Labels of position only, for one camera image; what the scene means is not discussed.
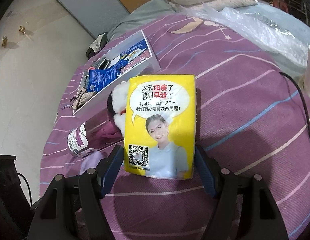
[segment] blue snack bag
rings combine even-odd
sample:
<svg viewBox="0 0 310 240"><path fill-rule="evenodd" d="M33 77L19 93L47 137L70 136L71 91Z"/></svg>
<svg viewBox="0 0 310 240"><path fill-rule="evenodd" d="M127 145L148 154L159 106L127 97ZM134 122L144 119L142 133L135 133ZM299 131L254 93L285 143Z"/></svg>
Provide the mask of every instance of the blue snack bag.
<svg viewBox="0 0 310 240"><path fill-rule="evenodd" d="M87 92L99 92L104 87L112 83L120 75L120 69L116 68L116 65L108 69L95 69L89 71L89 83L87 86Z"/></svg>

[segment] barcode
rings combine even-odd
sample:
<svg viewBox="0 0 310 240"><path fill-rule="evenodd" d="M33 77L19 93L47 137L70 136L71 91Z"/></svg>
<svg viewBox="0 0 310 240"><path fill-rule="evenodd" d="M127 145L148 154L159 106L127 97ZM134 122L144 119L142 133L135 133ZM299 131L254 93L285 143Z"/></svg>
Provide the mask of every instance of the barcode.
<svg viewBox="0 0 310 240"><path fill-rule="evenodd" d="M71 142L71 137L68 138L68 147L70 148L71 151L74 150L74 147L73 147L72 142Z"/></svg>
<svg viewBox="0 0 310 240"><path fill-rule="evenodd" d="M130 165L148 167L148 146L129 144L128 157Z"/></svg>

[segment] bottle label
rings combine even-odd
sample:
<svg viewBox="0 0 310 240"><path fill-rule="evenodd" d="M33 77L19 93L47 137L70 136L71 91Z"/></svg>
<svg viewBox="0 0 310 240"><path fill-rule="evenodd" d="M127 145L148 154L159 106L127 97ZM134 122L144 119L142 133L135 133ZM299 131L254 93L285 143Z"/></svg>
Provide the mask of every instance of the bottle label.
<svg viewBox="0 0 310 240"><path fill-rule="evenodd" d="M67 138L69 149L76 155L81 155L81 150L87 148L88 141L86 139L85 122L78 128L70 132Z"/></svg>

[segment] purple cloth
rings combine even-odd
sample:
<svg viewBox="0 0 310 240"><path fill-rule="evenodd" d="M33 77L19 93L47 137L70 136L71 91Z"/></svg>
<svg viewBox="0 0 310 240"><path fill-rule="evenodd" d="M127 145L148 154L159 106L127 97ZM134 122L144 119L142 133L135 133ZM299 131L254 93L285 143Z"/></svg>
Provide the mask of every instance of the purple cloth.
<svg viewBox="0 0 310 240"><path fill-rule="evenodd" d="M310 221L310 140L296 88L278 74L265 52L233 30L201 24L191 32L183 31L190 22L194 19L173 15L140 29L150 41L161 74L196 76L197 143L221 167L247 176L261 174L277 201L289 239L294 240ZM169 32L176 30L182 33ZM70 86L79 84L93 60L136 31L114 39L80 66ZM56 174L79 174L83 159L67 154L62 143L69 130L90 117L87 113L78 119L66 108L76 91L66 89L45 145L40 195ZM308 97L306 103L310 113ZM105 108L106 101L98 107ZM112 148L103 153L109 154ZM193 179L175 181L123 169L101 203L117 240L199 239L216 204L205 195L196 171ZM234 219L235 230L239 213Z"/></svg>

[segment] speech bubble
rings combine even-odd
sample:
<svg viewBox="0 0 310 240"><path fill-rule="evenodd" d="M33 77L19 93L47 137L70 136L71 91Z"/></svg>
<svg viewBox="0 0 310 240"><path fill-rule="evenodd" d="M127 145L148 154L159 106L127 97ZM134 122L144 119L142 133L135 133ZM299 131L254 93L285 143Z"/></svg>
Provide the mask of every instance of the speech bubble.
<svg viewBox="0 0 310 240"><path fill-rule="evenodd" d="M188 107L190 96L181 85L166 81L150 81L137 86L131 94L129 105L133 111L132 123L138 115L144 119L159 114L166 122L181 114Z"/></svg>

